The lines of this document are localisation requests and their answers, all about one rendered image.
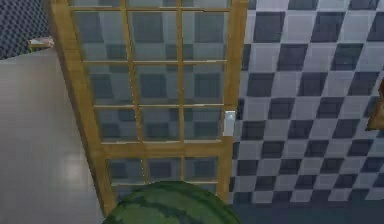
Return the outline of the wooden glass-paned door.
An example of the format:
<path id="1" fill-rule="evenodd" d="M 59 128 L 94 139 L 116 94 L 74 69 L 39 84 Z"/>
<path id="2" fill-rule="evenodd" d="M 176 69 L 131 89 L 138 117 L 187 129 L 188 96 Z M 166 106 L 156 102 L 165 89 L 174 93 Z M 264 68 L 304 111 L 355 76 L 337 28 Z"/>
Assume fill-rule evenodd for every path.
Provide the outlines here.
<path id="1" fill-rule="evenodd" d="M 103 213 L 152 182 L 229 196 L 247 0 L 45 0 Z"/>

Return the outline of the small pale box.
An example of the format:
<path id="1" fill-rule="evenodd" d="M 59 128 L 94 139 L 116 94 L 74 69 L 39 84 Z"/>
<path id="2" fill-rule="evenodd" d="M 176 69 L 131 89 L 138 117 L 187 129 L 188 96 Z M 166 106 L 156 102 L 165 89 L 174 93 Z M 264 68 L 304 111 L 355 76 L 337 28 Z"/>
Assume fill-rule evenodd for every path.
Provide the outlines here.
<path id="1" fill-rule="evenodd" d="M 52 48 L 55 46 L 52 36 L 34 38 L 27 41 L 29 50 L 33 52 L 36 48 Z"/>

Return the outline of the brown wooden furniture piece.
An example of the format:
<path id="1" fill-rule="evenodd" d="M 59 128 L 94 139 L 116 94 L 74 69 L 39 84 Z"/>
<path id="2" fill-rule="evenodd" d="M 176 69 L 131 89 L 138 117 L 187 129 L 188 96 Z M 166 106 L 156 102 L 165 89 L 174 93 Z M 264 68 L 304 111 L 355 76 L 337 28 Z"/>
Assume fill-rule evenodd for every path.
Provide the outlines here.
<path id="1" fill-rule="evenodd" d="M 380 82 L 378 93 L 379 99 L 374 105 L 366 131 L 384 130 L 384 79 Z"/>

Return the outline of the green striped watermelon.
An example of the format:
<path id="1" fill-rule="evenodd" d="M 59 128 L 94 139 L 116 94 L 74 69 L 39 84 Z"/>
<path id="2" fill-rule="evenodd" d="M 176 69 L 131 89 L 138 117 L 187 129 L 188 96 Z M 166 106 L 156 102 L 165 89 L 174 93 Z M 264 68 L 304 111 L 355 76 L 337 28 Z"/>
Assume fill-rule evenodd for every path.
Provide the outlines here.
<path id="1" fill-rule="evenodd" d="M 159 181 L 123 196 L 101 224 L 242 224 L 213 192 L 184 181 Z"/>

